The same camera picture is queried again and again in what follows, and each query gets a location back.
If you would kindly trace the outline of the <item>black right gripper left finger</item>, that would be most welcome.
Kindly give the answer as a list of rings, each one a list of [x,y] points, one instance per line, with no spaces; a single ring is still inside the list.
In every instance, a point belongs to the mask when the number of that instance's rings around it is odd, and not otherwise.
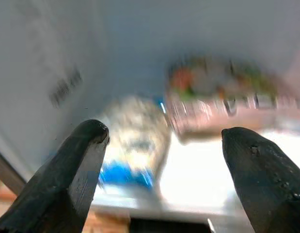
[[[82,233],[109,140],[102,122],[79,124],[0,217],[0,233]]]

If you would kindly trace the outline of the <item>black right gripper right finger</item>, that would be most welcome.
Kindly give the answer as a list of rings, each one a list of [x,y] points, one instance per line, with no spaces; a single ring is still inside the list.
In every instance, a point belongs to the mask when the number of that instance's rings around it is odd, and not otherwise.
[[[233,127],[221,136],[225,162],[255,233],[300,233],[300,168],[255,131]]]

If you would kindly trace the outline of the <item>blue snack packet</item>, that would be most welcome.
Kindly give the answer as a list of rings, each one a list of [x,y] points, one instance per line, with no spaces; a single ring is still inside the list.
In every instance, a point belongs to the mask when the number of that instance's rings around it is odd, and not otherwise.
[[[127,96],[110,102],[98,120],[110,136],[99,184],[152,190],[171,140],[159,105],[150,98]]]

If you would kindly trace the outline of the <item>grey silver fridge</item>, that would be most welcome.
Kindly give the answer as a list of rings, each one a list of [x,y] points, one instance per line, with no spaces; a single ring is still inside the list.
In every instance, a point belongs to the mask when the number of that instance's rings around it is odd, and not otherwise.
[[[7,186],[19,194],[75,125],[99,117],[113,100],[163,98],[159,108],[167,110],[169,68],[198,56],[259,66],[300,94],[300,0],[0,0]],[[188,133],[181,142],[171,133],[153,194],[99,185],[92,208],[210,218],[218,233],[253,233],[219,140]]]

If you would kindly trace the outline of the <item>pink printed food package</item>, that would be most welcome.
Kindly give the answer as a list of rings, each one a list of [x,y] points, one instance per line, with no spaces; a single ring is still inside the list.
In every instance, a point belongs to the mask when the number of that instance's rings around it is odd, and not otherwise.
[[[180,136],[300,127],[300,90],[252,62],[194,56],[168,70],[165,108]]]

